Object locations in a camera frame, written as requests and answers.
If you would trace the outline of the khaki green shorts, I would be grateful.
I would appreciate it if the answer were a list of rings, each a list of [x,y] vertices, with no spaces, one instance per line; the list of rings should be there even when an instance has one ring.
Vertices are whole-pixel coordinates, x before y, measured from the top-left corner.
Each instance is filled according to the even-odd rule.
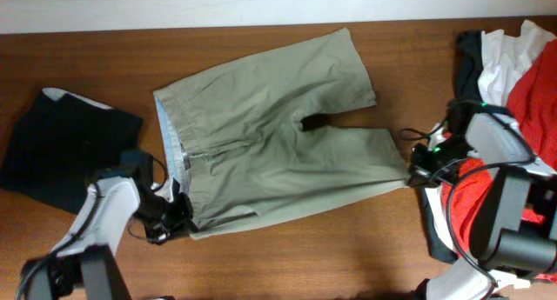
[[[376,103],[346,29],[220,64],[154,100],[193,239],[334,210],[408,178],[385,128],[303,128],[306,117]]]

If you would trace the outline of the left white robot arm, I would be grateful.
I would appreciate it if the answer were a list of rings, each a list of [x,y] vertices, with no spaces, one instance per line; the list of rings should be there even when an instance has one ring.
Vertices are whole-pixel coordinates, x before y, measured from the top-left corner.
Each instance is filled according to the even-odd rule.
[[[191,208],[184,195],[170,202],[131,177],[98,180],[64,238],[22,268],[16,298],[59,299],[83,288],[89,299],[130,299],[115,255],[131,218],[144,225],[144,241],[160,245],[185,233]]]

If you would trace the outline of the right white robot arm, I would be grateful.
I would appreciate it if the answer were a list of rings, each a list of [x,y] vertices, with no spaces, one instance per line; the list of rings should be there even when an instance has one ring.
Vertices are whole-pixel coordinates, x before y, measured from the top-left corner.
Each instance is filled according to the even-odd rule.
[[[412,188],[447,183],[456,190],[476,174],[493,181],[473,220],[469,249],[442,275],[424,280],[416,299],[488,299],[508,285],[556,271],[556,172],[520,134],[511,114],[474,114],[465,133],[429,148],[413,146]]]

